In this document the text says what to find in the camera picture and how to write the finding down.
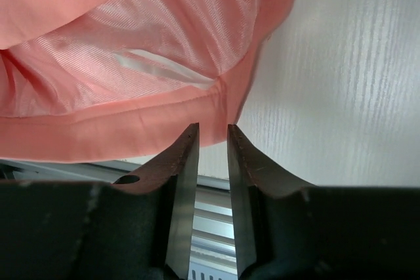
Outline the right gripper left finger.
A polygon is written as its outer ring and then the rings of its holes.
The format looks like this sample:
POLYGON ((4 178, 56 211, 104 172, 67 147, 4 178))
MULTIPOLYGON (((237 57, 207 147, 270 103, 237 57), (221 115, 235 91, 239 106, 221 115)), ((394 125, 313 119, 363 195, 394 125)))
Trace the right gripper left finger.
POLYGON ((113 185, 127 193, 157 193, 150 264, 165 279, 187 279, 198 181, 200 127, 189 125, 167 149, 113 185))

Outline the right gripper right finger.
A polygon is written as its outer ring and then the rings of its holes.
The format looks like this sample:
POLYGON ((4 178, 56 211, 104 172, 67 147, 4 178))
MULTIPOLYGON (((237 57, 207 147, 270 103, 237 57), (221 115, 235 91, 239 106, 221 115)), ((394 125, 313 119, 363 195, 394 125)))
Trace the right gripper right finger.
POLYGON ((314 263, 304 189, 313 185, 229 125, 228 173, 240 279, 290 279, 314 263))

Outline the pink skirt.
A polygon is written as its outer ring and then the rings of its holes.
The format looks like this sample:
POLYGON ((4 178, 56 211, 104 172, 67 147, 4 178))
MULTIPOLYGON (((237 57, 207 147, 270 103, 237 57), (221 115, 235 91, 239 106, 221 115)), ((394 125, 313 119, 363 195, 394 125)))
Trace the pink skirt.
POLYGON ((294 0, 1 0, 1 157, 150 155, 226 139, 294 0))

